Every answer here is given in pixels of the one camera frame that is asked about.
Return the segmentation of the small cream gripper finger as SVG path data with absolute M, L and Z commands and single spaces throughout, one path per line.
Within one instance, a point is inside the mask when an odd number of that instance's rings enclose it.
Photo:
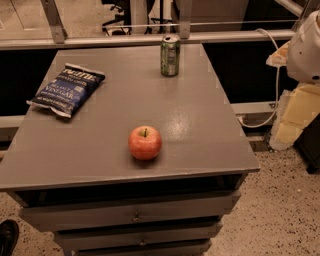
M 267 58 L 266 64 L 271 67 L 286 66 L 288 48 L 289 48 L 289 43 L 286 42 Z

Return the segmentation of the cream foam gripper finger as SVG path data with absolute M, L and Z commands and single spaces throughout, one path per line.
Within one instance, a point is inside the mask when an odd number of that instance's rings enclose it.
M 320 114 L 320 85 L 299 83 L 284 90 L 271 129 L 269 145 L 273 150 L 286 150 L 303 130 Z

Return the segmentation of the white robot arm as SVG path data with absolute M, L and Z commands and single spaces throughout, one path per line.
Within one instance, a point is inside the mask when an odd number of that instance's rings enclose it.
M 271 129 L 271 148 L 285 150 L 320 114 L 320 11 L 312 12 L 266 64 L 285 66 L 287 75 L 298 82 L 293 91 L 284 90 L 280 96 Z

